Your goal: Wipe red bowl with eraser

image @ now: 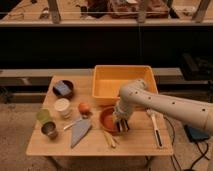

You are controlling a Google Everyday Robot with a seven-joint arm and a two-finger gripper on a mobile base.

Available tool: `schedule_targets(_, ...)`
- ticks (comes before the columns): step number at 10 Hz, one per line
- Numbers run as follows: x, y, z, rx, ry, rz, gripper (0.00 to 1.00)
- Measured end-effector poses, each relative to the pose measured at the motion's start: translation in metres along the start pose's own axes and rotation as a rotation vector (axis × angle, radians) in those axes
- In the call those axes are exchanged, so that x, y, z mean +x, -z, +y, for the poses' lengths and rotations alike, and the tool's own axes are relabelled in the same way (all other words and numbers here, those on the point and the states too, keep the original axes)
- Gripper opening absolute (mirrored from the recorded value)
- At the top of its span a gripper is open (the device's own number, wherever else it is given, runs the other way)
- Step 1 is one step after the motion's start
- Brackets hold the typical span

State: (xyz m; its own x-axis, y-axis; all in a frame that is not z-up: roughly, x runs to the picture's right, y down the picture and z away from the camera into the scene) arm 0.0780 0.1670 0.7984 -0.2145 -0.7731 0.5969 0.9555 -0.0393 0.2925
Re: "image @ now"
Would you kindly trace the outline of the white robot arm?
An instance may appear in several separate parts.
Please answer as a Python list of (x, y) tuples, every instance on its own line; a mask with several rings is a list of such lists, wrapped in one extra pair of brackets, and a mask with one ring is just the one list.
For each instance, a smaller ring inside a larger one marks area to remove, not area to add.
[(119, 96), (113, 112), (115, 123), (129, 119), (134, 106), (139, 105), (213, 135), (213, 103), (152, 93), (142, 79), (122, 85)]

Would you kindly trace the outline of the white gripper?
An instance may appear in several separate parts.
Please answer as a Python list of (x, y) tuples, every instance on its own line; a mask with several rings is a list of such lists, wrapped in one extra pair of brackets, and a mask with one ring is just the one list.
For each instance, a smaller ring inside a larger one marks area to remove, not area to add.
[(128, 125), (128, 120), (131, 116), (131, 109), (130, 108), (126, 108), (125, 106), (119, 106), (118, 104), (116, 104), (114, 106), (114, 111), (112, 113), (112, 117), (113, 117), (113, 122), (116, 123), (117, 125), (117, 129), (118, 131), (122, 131), (120, 122), (123, 120), (124, 122), (124, 126), (126, 128), (126, 131), (128, 131), (129, 125)]

